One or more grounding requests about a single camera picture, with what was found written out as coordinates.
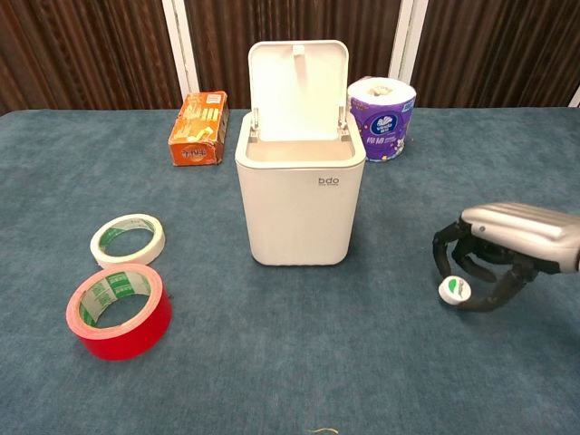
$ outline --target open lid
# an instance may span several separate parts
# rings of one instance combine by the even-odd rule
[[[332,140],[345,122],[348,49],[340,41],[268,41],[248,54],[260,139]]]

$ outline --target trash can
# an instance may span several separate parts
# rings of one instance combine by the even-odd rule
[[[252,256],[269,266],[333,265],[348,251],[366,158],[346,109],[339,41],[255,44],[252,110],[236,165]]]

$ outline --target orange box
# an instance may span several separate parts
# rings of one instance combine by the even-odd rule
[[[169,135],[174,166],[217,165],[224,156],[227,95],[223,91],[189,94]]]

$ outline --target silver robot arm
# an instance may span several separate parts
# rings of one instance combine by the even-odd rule
[[[492,272],[469,254],[496,265],[513,265],[491,295],[457,305],[469,311],[492,311],[507,303],[539,272],[574,273],[580,268],[580,216],[518,203],[492,203],[467,208],[459,219],[433,238],[433,256],[444,278],[451,275],[451,256],[467,273],[496,282]]]

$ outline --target blue tablecloth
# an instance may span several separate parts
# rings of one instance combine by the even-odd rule
[[[188,168],[169,159],[177,111],[0,118],[0,432],[578,433],[580,275],[458,313],[431,256],[433,234],[479,203],[580,214],[578,109],[416,109],[404,152],[366,164],[349,254],[328,267],[252,259],[234,162],[244,113],[221,165]],[[92,234],[136,212],[165,228],[151,266],[173,319],[149,352],[105,362],[64,310],[100,270]],[[144,242],[123,236],[120,252]]]

